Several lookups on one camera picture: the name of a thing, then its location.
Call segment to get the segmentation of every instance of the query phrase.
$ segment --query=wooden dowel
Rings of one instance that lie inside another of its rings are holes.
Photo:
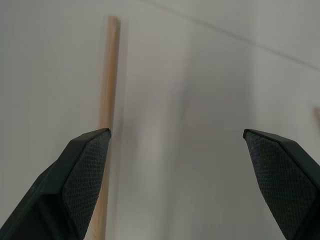
[[[99,128],[112,129],[115,105],[115,88],[118,64],[118,47],[120,22],[117,17],[108,17],[107,29],[107,45],[105,54],[105,65],[103,70],[102,92]],[[99,197],[95,204],[95,208],[89,224],[87,239],[89,240],[105,240],[106,219],[108,205],[108,188],[110,173],[110,148],[104,166],[104,174],[101,183]]]

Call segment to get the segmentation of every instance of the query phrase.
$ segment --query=wooden stick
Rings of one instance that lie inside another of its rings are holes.
[[[115,87],[117,76],[118,47],[120,22],[117,17],[108,17],[107,46],[105,54],[105,67],[103,70],[102,94],[100,105],[99,128],[112,129],[115,105]],[[105,240],[108,188],[110,173],[110,158],[107,156],[100,194],[88,227],[89,240]]]

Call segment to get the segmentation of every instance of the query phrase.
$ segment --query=textured rubber pad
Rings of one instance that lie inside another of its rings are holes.
[[[317,188],[276,142],[247,132],[260,191],[287,240],[293,240],[317,198]]]
[[[109,133],[89,141],[62,188],[62,200],[80,239],[86,235],[99,196]]]

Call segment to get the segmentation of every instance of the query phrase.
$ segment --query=white surface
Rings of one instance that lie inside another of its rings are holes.
[[[242,133],[294,139],[319,163],[317,4],[2,1],[0,225],[68,141],[97,127],[113,13],[107,239],[283,240]]]

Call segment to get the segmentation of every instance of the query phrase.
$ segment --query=white wall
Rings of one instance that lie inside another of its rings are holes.
[[[122,26],[107,238],[283,240],[242,133],[294,139],[320,163],[317,7],[2,1],[0,224],[67,142],[97,127],[113,13]]]

